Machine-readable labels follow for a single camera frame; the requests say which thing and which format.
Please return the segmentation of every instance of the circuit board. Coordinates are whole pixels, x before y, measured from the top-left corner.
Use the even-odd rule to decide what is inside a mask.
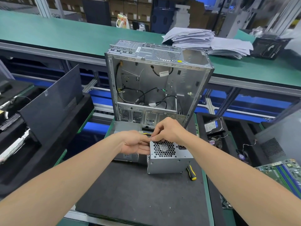
[[[287,159],[260,167],[257,170],[269,176],[301,199],[301,168],[294,159]]]

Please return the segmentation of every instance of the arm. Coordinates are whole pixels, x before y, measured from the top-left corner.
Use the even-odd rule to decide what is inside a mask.
[[[56,225],[114,157],[149,154],[147,136],[120,132],[30,180],[0,202],[1,225]]]
[[[185,146],[249,226],[301,225],[301,200],[257,169],[187,132],[176,120],[161,121],[151,139]]]

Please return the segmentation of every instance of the green workbench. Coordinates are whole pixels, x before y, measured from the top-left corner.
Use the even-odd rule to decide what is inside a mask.
[[[66,51],[103,56],[110,44],[131,40],[161,44],[160,34],[119,29],[38,15],[0,11],[0,41],[30,44]],[[290,86],[301,86],[301,72],[284,60],[275,61],[245,57],[233,60],[210,57],[215,74],[240,77],[246,81],[265,81]]]

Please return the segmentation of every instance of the person's right hand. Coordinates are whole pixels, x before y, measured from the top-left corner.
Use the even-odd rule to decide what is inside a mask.
[[[184,145],[184,141],[181,139],[184,132],[186,132],[186,130],[178,121],[167,117],[156,125],[151,135],[151,140],[157,142],[164,139],[172,143],[175,142],[179,145]]]

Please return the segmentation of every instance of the hand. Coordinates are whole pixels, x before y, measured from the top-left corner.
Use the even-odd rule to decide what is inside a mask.
[[[186,132],[186,130],[178,121],[167,117],[156,125],[151,140],[156,142],[164,139],[172,143],[175,142],[179,145],[184,145],[184,141],[181,139],[184,132]]]
[[[150,154],[149,142],[150,138],[146,135],[142,135],[137,131],[123,131],[119,132],[119,135],[124,139],[124,143],[121,148],[123,154],[129,155],[138,153],[142,155]]]

